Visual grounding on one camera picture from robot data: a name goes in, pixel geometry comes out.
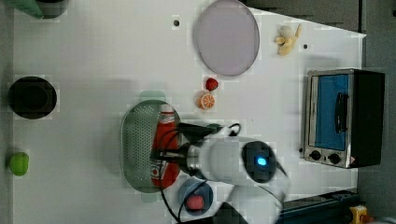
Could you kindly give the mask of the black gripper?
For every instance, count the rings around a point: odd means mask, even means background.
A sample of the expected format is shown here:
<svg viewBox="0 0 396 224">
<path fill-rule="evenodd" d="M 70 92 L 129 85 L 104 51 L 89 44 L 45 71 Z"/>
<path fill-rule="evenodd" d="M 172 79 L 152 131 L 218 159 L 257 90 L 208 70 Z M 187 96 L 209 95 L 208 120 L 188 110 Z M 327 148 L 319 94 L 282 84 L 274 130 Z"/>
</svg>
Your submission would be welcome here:
<svg viewBox="0 0 396 224">
<path fill-rule="evenodd" d="M 205 139 L 214 134 L 206 126 L 199 126 L 189 123 L 179 123 L 178 132 L 187 140 L 178 150 L 152 150 L 150 159 L 152 161 L 177 162 L 179 168 L 190 176 L 205 179 L 199 164 L 200 148 Z"/>
</svg>

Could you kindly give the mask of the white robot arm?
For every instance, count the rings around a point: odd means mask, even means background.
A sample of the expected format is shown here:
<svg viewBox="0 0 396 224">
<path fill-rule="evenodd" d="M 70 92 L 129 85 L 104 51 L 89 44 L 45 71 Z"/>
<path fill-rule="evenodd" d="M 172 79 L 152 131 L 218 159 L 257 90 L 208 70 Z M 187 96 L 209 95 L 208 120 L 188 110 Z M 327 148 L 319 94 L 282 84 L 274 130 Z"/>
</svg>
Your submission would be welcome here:
<svg viewBox="0 0 396 224">
<path fill-rule="evenodd" d="M 290 179 L 274 151 L 233 126 L 180 123 L 155 133 L 152 177 L 180 224 L 276 224 Z"/>
</svg>

